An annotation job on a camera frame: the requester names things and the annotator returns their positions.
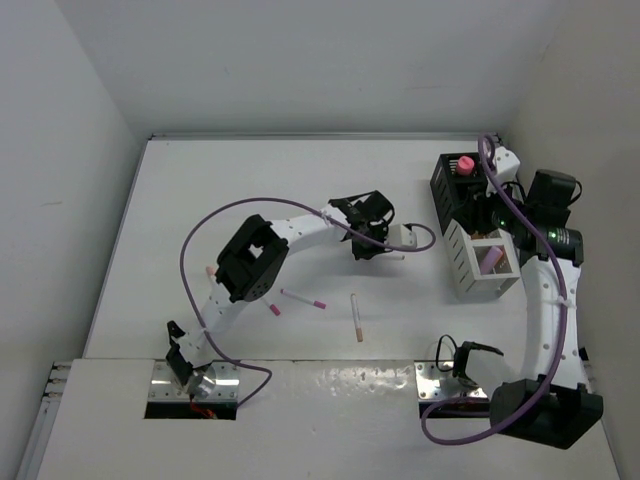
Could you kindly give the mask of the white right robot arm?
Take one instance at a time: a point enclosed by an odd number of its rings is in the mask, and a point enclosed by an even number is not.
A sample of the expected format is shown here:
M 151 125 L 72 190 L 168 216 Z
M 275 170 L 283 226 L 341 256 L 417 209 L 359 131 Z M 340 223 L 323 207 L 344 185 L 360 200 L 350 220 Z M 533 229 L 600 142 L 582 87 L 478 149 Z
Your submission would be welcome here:
M 524 361 L 514 371 L 496 347 L 465 341 L 452 375 L 489 399 L 490 430 L 557 449 L 573 446 L 602 417 L 589 392 L 578 347 L 576 290 L 584 262 L 582 234 L 567 228 L 582 185 L 552 170 L 535 173 L 523 201 L 491 194 L 473 216 L 476 232 L 495 226 L 519 252 L 526 294 Z

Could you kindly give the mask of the white marker peach cap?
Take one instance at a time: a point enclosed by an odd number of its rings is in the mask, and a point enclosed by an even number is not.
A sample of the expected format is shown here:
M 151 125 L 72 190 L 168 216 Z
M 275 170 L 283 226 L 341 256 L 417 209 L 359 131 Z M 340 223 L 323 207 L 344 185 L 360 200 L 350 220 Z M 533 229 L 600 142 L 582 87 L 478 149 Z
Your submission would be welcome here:
M 357 295 L 355 293 L 351 293 L 350 303 L 351 303 L 351 311 L 352 311 L 352 318 L 354 322 L 356 340 L 358 343 L 362 343 L 364 338 L 363 338 L 361 318 L 359 313 L 358 300 L 357 300 Z

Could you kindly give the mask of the white marker pink-red cap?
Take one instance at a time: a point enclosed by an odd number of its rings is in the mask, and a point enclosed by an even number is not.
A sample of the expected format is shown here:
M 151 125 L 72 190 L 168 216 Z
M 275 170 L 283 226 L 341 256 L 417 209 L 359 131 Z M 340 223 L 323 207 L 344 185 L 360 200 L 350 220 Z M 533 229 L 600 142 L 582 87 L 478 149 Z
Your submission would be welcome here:
M 405 255 L 397 254 L 397 253 L 391 253 L 391 254 L 382 255 L 380 257 L 380 259 L 381 260 L 389 260 L 389 261 L 403 261 L 405 259 Z

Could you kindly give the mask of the white marker magenta cap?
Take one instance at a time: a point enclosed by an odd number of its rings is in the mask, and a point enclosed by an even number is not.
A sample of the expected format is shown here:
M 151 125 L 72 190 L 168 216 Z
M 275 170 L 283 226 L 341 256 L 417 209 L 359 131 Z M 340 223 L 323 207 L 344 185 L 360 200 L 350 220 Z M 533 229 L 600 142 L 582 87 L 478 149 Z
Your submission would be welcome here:
M 302 302 L 304 304 L 310 305 L 310 306 L 318 308 L 318 309 L 324 310 L 327 307 L 327 305 L 324 302 L 321 302 L 321 301 L 315 300 L 315 299 L 307 298 L 307 297 L 305 297 L 305 296 L 303 296 L 303 295 L 301 295 L 299 293 L 296 293 L 296 292 L 288 290 L 288 289 L 281 289 L 280 293 L 283 296 L 286 296 L 287 298 L 296 300 L 298 302 Z

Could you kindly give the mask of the purple highlighter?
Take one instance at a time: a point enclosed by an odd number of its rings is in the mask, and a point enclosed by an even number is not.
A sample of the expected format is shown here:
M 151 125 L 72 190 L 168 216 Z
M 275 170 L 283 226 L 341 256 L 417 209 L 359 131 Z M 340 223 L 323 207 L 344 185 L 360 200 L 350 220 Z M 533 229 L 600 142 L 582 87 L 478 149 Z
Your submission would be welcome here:
M 499 246 L 491 246 L 479 264 L 482 275 L 491 274 L 503 256 L 503 251 Z

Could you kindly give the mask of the pink-capped clear marker jar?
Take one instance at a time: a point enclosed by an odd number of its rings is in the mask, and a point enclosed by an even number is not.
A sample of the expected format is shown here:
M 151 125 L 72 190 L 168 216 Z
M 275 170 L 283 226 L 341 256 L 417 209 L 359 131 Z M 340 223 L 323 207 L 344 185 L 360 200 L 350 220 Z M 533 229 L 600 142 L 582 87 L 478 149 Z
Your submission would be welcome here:
M 475 161 L 472 157 L 462 155 L 456 162 L 455 172 L 459 176 L 469 177 L 475 169 Z

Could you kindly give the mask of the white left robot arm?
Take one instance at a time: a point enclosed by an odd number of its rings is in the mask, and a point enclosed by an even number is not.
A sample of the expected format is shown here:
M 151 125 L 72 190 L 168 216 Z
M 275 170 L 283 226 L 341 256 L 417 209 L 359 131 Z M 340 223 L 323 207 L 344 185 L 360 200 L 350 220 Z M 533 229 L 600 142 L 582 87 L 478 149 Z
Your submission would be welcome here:
M 198 306 L 185 270 L 190 240 L 214 216 L 236 206 L 262 202 L 289 205 L 304 214 L 284 220 L 266 220 L 259 214 L 247 217 L 218 254 L 209 297 Z M 213 345 L 213 335 L 227 329 L 249 303 L 271 290 L 288 257 L 317 246 L 349 241 L 355 259 L 370 260 L 388 250 L 386 240 L 394 216 L 392 203 L 377 190 L 332 199 L 321 209 L 279 198 L 249 198 L 206 216 L 187 235 L 179 257 L 181 280 L 198 328 L 184 331 L 174 321 L 167 324 L 170 348 L 166 361 L 180 385 L 187 386 L 196 371 L 211 362 L 206 347 L 220 352 Z

